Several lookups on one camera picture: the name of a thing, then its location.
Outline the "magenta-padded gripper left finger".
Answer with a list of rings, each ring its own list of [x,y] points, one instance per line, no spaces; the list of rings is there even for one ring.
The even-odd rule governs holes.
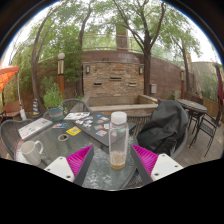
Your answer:
[[[45,168],[45,171],[81,186],[93,156],[94,146],[89,145],[68,157],[58,157]]]

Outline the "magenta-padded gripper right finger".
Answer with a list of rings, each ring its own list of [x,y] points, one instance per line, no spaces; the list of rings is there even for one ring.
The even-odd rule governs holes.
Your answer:
[[[165,153],[157,155],[134,144],[131,145],[130,153],[144,185],[182,169],[180,164]]]

